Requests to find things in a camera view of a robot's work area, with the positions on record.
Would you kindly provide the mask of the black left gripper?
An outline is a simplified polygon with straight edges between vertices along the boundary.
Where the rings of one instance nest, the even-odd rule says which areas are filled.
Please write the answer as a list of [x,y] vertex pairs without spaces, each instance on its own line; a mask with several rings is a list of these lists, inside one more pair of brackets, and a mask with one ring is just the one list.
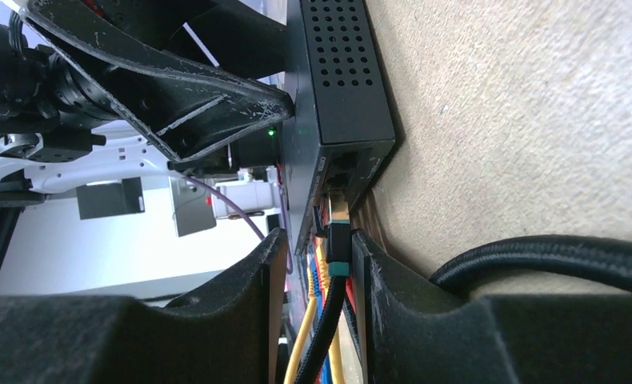
[[0,119],[129,123],[176,163],[291,118],[287,28],[240,1],[28,1],[0,24]]

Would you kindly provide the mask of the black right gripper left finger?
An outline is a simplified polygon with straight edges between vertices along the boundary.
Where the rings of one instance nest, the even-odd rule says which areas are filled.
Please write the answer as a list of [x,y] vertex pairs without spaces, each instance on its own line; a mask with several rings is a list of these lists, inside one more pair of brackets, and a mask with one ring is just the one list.
[[0,383],[272,383],[286,232],[164,307],[129,296],[0,296]]

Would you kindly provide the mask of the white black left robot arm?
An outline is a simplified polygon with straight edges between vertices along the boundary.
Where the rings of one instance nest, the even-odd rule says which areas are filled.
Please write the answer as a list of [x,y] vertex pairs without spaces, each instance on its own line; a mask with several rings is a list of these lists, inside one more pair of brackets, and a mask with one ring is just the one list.
[[241,1],[56,1],[88,50],[0,24],[0,272],[25,206],[92,182],[187,170],[290,106],[286,26]]

